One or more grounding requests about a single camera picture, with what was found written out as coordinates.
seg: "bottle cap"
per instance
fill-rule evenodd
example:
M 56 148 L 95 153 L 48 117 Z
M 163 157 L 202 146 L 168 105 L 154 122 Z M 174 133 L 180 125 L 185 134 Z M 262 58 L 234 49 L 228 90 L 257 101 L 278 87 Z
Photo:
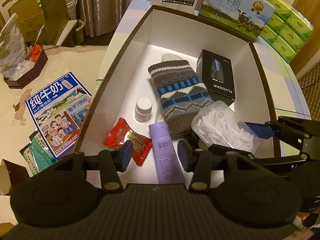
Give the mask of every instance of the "bottle cap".
M 136 104 L 137 111 L 140 114 L 149 114 L 152 109 L 152 102 L 148 97 L 142 97 Z
M 169 135 L 167 123 L 164 121 L 149 125 L 149 131 L 151 139 L 156 139 Z

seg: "knitted sock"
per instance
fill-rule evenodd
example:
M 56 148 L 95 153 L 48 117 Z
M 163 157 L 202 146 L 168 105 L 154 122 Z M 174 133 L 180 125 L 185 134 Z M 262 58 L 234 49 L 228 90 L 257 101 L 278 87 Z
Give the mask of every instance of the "knitted sock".
M 165 61 L 148 68 L 171 135 L 191 130 L 197 113 L 213 103 L 207 88 L 186 60 Z

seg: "cow illustration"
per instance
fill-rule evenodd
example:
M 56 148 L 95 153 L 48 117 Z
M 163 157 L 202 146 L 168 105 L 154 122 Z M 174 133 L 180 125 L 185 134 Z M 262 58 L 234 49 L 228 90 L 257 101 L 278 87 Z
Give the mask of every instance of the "cow illustration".
M 247 17 L 247 22 L 245 24 L 245 32 L 249 32 L 254 25 L 254 21 Z
M 239 9 L 238 9 L 238 11 L 239 11 L 239 16 L 238 16 L 238 21 L 237 21 L 238 26 L 237 26 L 236 29 L 239 29 L 240 26 L 241 26 L 242 24 L 245 24 L 246 21 L 247 21 L 247 19 L 248 19 L 248 18 L 245 16 L 246 13 L 245 13 L 244 11 L 241 11 L 241 10 L 239 10 Z

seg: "tissue holder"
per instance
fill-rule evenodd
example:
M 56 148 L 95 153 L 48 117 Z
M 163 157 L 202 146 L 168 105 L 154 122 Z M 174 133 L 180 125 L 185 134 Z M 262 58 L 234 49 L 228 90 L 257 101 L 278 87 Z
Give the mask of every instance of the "tissue holder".
M 7 83 L 9 88 L 22 89 L 40 75 L 47 61 L 48 57 L 44 50 L 42 50 L 35 66 L 25 73 L 21 78 L 16 81 L 9 80 L 9 78 L 4 78 L 4 81 Z

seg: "table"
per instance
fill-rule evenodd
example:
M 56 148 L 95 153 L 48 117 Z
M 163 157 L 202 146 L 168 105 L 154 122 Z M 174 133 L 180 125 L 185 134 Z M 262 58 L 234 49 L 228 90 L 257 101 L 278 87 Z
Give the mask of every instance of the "table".
M 12 105 L 17 105 L 25 93 L 31 95 L 55 79 L 72 71 L 78 80 L 89 92 L 94 93 L 95 80 L 103 60 L 107 46 L 76 46 L 65 48 L 57 46 L 44 46 L 48 62 L 41 74 L 23 89 L 9 89 L 2 76 L 0 79 L 0 162 L 6 159 L 27 167 L 32 175 L 27 162 L 20 154 L 20 150 L 27 145 L 29 136 L 36 129 L 35 124 L 27 109 L 22 113 L 23 121 L 14 119 L 15 110 Z M 9 196 L 0 196 L 0 223 L 16 223 L 9 204 Z

